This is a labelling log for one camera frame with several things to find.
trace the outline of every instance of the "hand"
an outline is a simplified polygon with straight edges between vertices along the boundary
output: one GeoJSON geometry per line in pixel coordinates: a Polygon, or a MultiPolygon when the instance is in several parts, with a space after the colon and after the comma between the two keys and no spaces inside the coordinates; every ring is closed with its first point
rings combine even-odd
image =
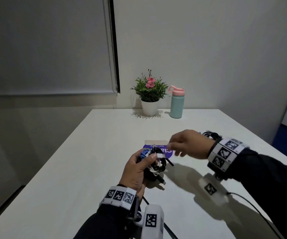
{"type": "Polygon", "coordinates": [[[151,154],[139,163],[136,163],[137,157],[142,151],[143,149],[140,149],[130,157],[125,165],[124,171],[122,173],[122,178],[119,181],[119,184],[136,190],[137,196],[140,200],[144,195],[144,189],[146,187],[146,183],[144,181],[144,169],[157,159],[156,154],[151,154]]]}
{"type": "Polygon", "coordinates": [[[214,140],[194,130],[184,130],[171,137],[167,149],[174,150],[174,155],[176,156],[179,156],[181,153],[181,157],[188,154],[193,158],[207,159],[214,142],[214,140]]]}

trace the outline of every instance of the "pink flower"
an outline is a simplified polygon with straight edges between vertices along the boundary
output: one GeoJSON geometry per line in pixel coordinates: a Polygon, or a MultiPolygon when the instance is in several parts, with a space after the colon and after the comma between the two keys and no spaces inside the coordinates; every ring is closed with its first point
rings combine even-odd
{"type": "Polygon", "coordinates": [[[152,78],[152,77],[149,77],[147,80],[148,80],[148,81],[152,81],[152,82],[155,82],[155,81],[156,81],[156,80],[155,80],[154,78],[152,78]]]}
{"type": "Polygon", "coordinates": [[[149,89],[149,88],[153,88],[154,86],[155,86],[155,82],[152,81],[152,80],[148,81],[147,84],[146,84],[146,87],[147,87],[148,89],[149,89]]]}

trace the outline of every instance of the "white pot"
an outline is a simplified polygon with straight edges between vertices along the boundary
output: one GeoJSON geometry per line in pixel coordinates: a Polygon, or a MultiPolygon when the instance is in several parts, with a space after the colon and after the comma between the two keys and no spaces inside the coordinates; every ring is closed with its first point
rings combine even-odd
{"type": "Polygon", "coordinates": [[[146,116],[154,116],[157,114],[158,111],[158,101],[155,102],[145,102],[141,101],[143,106],[143,114],[146,116]]]}

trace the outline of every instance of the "packaging card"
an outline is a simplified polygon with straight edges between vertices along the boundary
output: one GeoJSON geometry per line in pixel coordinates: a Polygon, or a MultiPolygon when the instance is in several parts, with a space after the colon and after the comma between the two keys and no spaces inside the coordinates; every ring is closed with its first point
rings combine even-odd
{"type": "Polygon", "coordinates": [[[162,150],[162,153],[165,155],[166,158],[170,158],[173,154],[172,150],[167,149],[168,141],[166,140],[145,140],[145,145],[143,148],[152,149],[152,146],[155,144],[156,147],[162,150]]]}

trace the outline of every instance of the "potted plant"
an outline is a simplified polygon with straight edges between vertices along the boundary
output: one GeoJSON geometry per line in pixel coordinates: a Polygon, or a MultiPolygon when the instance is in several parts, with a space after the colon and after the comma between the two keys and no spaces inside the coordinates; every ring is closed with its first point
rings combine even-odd
{"type": "Polygon", "coordinates": [[[161,77],[156,80],[151,76],[151,70],[148,71],[149,77],[146,78],[141,73],[141,78],[136,79],[137,85],[131,89],[140,97],[144,115],[154,116],[157,113],[158,101],[165,97],[168,86],[161,82],[161,77]]]}

